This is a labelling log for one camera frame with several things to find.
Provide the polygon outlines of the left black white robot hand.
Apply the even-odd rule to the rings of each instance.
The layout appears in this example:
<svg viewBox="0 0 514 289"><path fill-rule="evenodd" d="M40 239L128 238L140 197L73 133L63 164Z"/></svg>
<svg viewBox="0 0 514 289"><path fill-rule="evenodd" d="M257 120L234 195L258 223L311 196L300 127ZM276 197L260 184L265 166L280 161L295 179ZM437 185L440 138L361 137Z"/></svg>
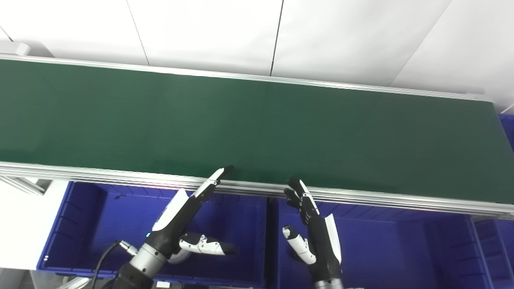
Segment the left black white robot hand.
<svg viewBox="0 0 514 289"><path fill-rule="evenodd" d="M232 255L237 254L235 245L210 238L205 234L187 232L191 220L214 193L223 177L234 169L233 165L217 169L191 195L183 188L173 196L165 210L154 223L144 247L155 254L170 259L181 251L195 254Z"/></svg>

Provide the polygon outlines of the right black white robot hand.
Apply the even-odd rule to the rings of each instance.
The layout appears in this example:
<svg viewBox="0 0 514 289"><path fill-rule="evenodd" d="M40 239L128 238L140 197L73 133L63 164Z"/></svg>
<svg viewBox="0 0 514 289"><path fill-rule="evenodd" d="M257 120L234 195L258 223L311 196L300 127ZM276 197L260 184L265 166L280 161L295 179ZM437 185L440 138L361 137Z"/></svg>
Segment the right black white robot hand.
<svg viewBox="0 0 514 289"><path fill-rule="evenodd" d="M334 216L320 214L301 179L290 176L287 183L286 203L299 212L307 237L292 225L282 227L283 236L299 260L307 265L316 289L343 289L341 244Z"/></svg>

